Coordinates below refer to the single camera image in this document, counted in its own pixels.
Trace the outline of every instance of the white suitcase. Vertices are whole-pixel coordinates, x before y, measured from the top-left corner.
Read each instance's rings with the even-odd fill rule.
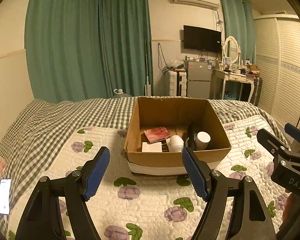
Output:
[[[187,88],[186,72],[175,72],[169,70],[165,74],[167,94],[172,97],[185,97]]]

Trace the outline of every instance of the teal curtain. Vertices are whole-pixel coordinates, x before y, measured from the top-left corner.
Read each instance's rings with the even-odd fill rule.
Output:
[[[98,32],[108,93],[145,94],[153,83],[148,0],[96,0]]]
[[[241,59],[255,63],[255,27],[252,6],[248,0],[221,0],[226,37],[234,36],[241,48]]]
[[[95,0],[29,0],[25,48],[35,98],[109,98]]]

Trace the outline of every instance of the television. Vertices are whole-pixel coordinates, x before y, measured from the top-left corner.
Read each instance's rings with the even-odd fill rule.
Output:
[[[183,36],[185,49],[222,52],[221,32],[183,25]]]

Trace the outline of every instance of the green leaf pattern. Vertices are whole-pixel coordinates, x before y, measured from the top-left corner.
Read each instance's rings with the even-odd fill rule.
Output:
[[[268,205],[268,211],[269,211],[269,214],[270,214],[270,217],[271,218],[274,218],[275,217],[275,207],[274,207],[274,200],[272,200],[269,205]]]
[[[67,230],[65,230],[65,234],[66,234],[66,236],[71,236],[71,233]]]
[[[247,168],[241,165],[235,165],[231,168],[231,171],[246,171]]]
[[[180,186],[189,186],[191,182],[188,180],[188,178],[188,174],[179,175],[177,177],[177,184],[179,184]]]
[[[252,137],[251,131],[250,131],[250,127],[247,127],[247,128],[246,128],[246,135],[247,135],[249,138]]]
[[[121,185],[127,186],[127,185],[136,185],[136,184],[137,183],[134,180],[125,177],[118,178],[113,183],[113,185],[115,185],[116,187],[120,187]]]
[[[8,239],[9,240],[14,240],[16,238],[16,235],[14,232],[12,232],[11,230],[9,231],[9,235],[8,235]]]
[[[174,200],[173,203],[175,205],[180,205],[181,208],[185,208],[189,212],[194,211],[192,201],[188,197],[178,198],[178,199]]]
[[[253,154],[256,150],[249,149],[244,151],[244,156],[248,158],[251,154]]]
[[[87,153],[93,146],[91,141],[84,141],[84,152]]]
[[[131,240],[139,240],[141,238],[143,231],[139,226],[128,223],[126,227],[130,230],[128,234],[131,236]]]

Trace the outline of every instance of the blue gripper pad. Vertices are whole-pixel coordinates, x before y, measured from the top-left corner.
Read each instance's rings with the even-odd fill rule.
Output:
[[[97,193],[97,189],[106,172],[110,162],[110,151],[107,147],[101,147],[93,160],[87,161],[81,171],[83,197],[88,201],[92,196]]]
[[[300,143],[300,130],[297,127],[293,126],[291,123],[286,123],[284,131]]]
[[[191,179],[195,192],[204,201],[207,201],[209,198],[209,193],[207,191],[206,181],[201,174],[195,160],[191,157],[185,147],[182,151],[182,162],[184,167],[186,168],[189,178]]]

